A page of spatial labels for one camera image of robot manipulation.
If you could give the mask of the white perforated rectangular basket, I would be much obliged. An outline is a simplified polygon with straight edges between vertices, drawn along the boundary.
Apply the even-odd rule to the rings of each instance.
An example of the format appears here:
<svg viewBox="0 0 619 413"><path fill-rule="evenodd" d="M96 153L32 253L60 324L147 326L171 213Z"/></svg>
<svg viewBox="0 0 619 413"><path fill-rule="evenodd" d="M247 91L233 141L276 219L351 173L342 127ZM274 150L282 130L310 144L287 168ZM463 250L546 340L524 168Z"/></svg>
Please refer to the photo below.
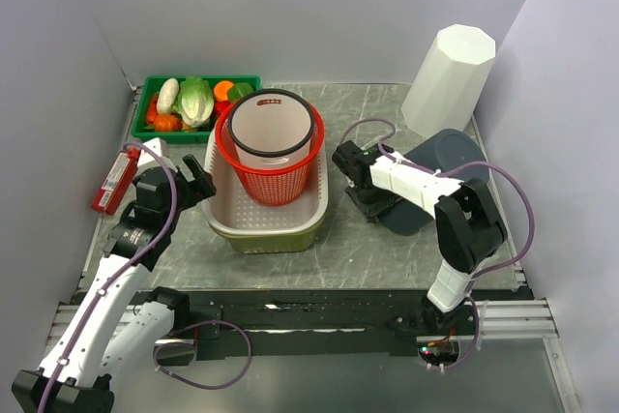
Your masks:
<svg viewBox="0 0 619 413"><path fill-rule="evenodd" d="M326 152L321 149L309 170L302 194L283 206L266 206L254 201L244 190L233 167L209 136L204 168L213 176L217 192L201 204L211 228L233 236L265 236L301 232L314 226L326 214L329 187Z"/></svg>

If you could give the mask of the red mesh basket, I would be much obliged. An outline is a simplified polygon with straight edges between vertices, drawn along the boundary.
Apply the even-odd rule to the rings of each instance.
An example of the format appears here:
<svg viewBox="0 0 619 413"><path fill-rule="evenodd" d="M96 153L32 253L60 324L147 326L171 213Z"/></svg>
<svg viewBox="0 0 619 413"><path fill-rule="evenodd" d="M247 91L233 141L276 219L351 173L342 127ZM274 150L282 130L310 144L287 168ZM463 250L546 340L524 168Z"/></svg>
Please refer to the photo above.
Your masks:
<svg viewBox="0 0 619 413"><path fill-rule="evenodd" d="M311 169L325 139L322 117L311 103L309 109L314 118L314 129L309 138L307 155L290 166L276 169L253 168L243 164L229 128L232 107L221 114L213 132L213 149L221 156L224 165L232 169L251 199L267 206L281 206L296 200L306 189Z"/></svg>

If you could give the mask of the olive green rectangular basket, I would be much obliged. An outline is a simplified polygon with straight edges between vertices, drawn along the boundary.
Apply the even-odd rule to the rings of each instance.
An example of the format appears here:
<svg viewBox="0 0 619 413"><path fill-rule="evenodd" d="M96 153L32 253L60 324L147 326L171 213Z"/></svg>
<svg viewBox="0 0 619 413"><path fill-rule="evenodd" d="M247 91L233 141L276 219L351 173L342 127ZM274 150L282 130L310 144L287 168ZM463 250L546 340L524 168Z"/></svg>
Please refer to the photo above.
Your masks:
<svg viewBox="0 0 619 413"><path fill-rule="evenodd" d="M211 227L220 237L225 239L229 246L242 254L268 254L301 252L309 249L317 240L318 229L324 222L325 216L311 222L309 226L295 231L275 234L240 235L226 233Z"/></svg>

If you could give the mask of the white round bucket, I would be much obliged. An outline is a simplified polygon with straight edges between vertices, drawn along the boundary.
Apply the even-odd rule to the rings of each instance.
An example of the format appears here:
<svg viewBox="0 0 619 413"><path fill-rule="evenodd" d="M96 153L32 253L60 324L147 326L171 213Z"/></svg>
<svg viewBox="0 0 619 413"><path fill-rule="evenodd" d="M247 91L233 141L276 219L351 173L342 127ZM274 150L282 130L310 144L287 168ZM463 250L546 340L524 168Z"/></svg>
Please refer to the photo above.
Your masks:
<svg viewBox="0 0 619 413"><path fill-rule="evenodd" d="M282 169L304 159L314 126L310 104L280 89L248 94L228 117L240 164L261 170Z"/></svg>

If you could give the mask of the dark grey round bucket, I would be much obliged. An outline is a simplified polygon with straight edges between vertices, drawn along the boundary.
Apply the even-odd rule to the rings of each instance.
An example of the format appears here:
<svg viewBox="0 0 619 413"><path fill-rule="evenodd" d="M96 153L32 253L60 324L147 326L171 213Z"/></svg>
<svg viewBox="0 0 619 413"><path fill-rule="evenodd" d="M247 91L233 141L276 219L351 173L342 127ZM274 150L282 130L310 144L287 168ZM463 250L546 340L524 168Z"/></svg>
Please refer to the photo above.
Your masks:
<svg viewBox="0 0 619 413"><path fill-rule="evenodd" d="M480 146L465 133L442 130L401 154L379 143L382 156L370 167L373 184L401 198L379 223L400 236L410 236L434 221L434 207L473 179L489 181Z"/></svg>

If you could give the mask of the large white faceted container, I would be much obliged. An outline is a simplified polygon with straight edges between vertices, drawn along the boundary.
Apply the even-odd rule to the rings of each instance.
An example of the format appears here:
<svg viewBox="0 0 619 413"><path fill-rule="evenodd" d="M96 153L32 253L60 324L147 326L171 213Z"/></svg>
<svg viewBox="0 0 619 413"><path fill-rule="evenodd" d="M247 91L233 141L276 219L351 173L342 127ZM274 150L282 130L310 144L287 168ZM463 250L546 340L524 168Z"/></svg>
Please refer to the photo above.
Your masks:
<svg viewBox="0 0 619 413"><path fill-rule="evenodd" d="M478 27L440 31L401 106L407 128L423 138L468 125L496 56L495 40Z"/></svg>

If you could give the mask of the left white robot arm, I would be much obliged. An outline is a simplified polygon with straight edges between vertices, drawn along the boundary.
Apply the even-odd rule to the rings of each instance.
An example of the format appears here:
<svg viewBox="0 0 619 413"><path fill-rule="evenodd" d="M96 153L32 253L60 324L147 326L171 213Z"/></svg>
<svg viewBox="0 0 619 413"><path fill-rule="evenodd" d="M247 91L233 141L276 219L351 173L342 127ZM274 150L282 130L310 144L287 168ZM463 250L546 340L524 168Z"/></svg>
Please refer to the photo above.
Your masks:
<svg viewBox="0 0 619 413"><path fill-rule="evenodd" d="M109 231L95 278L62 337L35 370L20 371L12 392L25 412L108 412L120 375L141 350L192 324L187 294L158 287L122 330L116 328L137 288L171 243L180 214L216 193L192 155L193 178L164 156L143 153L133 179L136 198Z"/></svg>

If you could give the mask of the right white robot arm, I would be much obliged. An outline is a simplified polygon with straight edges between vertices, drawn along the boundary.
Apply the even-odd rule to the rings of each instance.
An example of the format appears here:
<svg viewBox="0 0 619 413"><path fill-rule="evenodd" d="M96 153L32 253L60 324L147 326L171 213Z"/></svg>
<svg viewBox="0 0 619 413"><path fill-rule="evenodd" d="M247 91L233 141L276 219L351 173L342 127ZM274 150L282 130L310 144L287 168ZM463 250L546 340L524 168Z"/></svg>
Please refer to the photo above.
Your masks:
<svg viewBox="0 0 619 413"><path fill-rule="evenodd" d="M347 140L332 161L347 178L345 189L369 222L378 222L400 203L434 220L442 262L421 301L424 327L440 335L457 321L467 288L481 264L506 242L507 228L486 183L430 174L407 164L400 153L363 150Z"/></svg>

